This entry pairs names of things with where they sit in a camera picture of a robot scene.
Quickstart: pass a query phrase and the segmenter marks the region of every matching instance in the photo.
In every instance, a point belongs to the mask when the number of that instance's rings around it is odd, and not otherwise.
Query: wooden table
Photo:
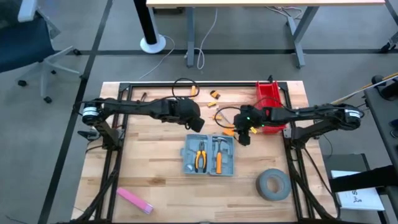
[[[103,83],[101,97],[115,98],[118,82]],[[292,107],[308,106],[302,82],[287,82]],[[221,97],[218,106],[207,108],[214,99],[210,91],[214,87],[201,87],[195,101],[200,105],[205,125],[201,134],[219,134],[222,128],[212,120],[218,107],[253,104],[256,101],[254,87],[218,87]],[[170,88],[133,88],[133,100],[139,100],[147,92],[146,101],[171,95]],[[190,88],[176,88],[176,95],[189,94]],[[224,110],[233,120],[236,110]],[[185,175],[182,172],[180,149],[185,135],[193,133],[183,126],[161,123],[148,116],[129,116],[129,125],[123,150],[119,187],[123,187],[154,206],[150,215],[117,196],[114,222],[292,222],[296,221],[292,193],[278,202],[261,198],[255,188],[256,177],[264,170],[276,168],[288,174],[282,134],[251,134],[251,144],[235,144],[235,175],[213,177],[210,175]],[[297,122],[298,126],[312,124]],[[89,147],[100,145],[101,140]],[[307,149],[315,160],[322,176],[327,180],[325,166],[318,141],[310,140]],[[106,151],[102,148],[87,153],[72,218],[81,214],[99,191]],[[308,183],[319,202],[332,215],[336,213],[332,197],[322,186],[319,176],[308,157],[303,156]]]
[[[195,21],[193,7],[249,7],[249,6],[308,6],[299,22],[288,17],[292,41],[297,57],[297,68],[305,66],[301,46],[302,37],[320,6],[360,6],[380,5],[384,0],[147,0],[148,7],[186,7],[187,8],[187,66],[193,66],[195,45]]]

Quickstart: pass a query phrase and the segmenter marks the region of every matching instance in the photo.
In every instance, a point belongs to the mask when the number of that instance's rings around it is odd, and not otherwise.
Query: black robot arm
[[[159,99],[150,102],[115,100],[98,98],[84,104],[82,121],[94,126],[103,137],[103,148],[118,150],[123,138],[121,133],[112,129],[106,119],[113,114],[147,115],[161,122],[177,123],[186,129],[200,132],[205,121],[200,118],[199,106],[189,98],[177,100]]]
[[[290,138],[295,147],[304,147],[305,143],[315,136],[332,130],[354,130],[361,125],[361,111],[354,106],[321,105],[300,109],[264,107],[261,110],[252,105],[242,105],[240,114],[234,117],[235,131],[239,134],[239,142],[250,144],[249,130],[251,127],[280,126],[291,121],[318,120],[306,128],[285,129],[285,137]]]

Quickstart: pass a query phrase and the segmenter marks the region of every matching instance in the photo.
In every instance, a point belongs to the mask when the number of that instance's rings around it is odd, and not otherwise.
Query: gray tool case
[[[221,174],[216,173],[216,157],[218,153],[217,138],[221,141]],[[198,172],[195,171],[195,158],[203,141],[206,151],[206,170],[203,170],[203,159],[199,160]],[[185,139],[185,147],[181,149],[184,174],[210,174],[218,176],[234,175],[234,139],[231,136],[188,134]]]

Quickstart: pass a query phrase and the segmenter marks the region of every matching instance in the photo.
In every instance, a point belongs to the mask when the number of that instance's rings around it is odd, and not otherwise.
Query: floor
[[[38,81],[32,80],[23,89],[14,80],[29,68],[21,68],[0,76],[0,123],[2,156],[0,157],[0,223],[37,223],[45,200],[65,130],[74,129],[67,159],[49,223],[67,221],[73,209],[77,185],[83,166],[86,141],[78,130],[88,128],[78,119],[69,122],[78,91],[83,99],[96,98],[101,84],[108,81],[138,81],[164,55],[104,55],[105,50],[139,50],[142,30],[134,4],[130,0],[40,0],[44,13],[62,33],[53,46],[61,50],[74,45],[84,50],[79,57],[71,55],[60,63],[84,72],[88,82],[59,72],[51,77],[48,105],[39,97]],[[398,10],[398,3],[393,2]],[[195,10],[196,44],[211,26],[214,9]],[[156,16],[159,32],[175,41],[176,49],[186,49],[185,15]],[[204,49],[292,49],[285,26],[286,18],[266,8],[220,8],[218,21]],[[194,80],[303,80],[311,105],[331,102],[369,83],[374,75],[390,75],[398,71],[398,54],[366,54],[379,49],[397,31],[385,6],[321,7],[303,38],[304,49],[320,49],[305,56],[307,66],[295,68],[291,54],[228,54],[207,55],[203,70],[187,68],[183,54],[167,57],[163,64],[142,81],[173,81],[180,77]],[[339,54],[336,49],[355,49]],[[360,105],[361,95],[348,103]],[[370,166],[389,164],[381,138],[367,114],[359,129],[327,134],[334,154],[365,153]],[[321,138],[325,155],[330,145]],[[397,220],[388,200],[391,223]],[[377,223],[376,213],[343,212],[345,220]]]

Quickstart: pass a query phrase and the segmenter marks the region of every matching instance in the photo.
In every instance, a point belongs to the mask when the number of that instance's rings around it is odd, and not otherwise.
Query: office chair
[[[26,86],[26,78],[40,74],[40,95],[46,103],[51,103],[52,99],[47,95],[50,73],[56,74],[56,70],[63,70],[80,75],[76,70],[55,63],[69,52],[81,55],[73,46],[59,52],[54,51],[51,39],[59,33],[59,29],[37,8],[37,0],[23,0],[17,22],[11,19],[8,26],[0,29],[0,73],[37,63],[17,78],[17,84]]]

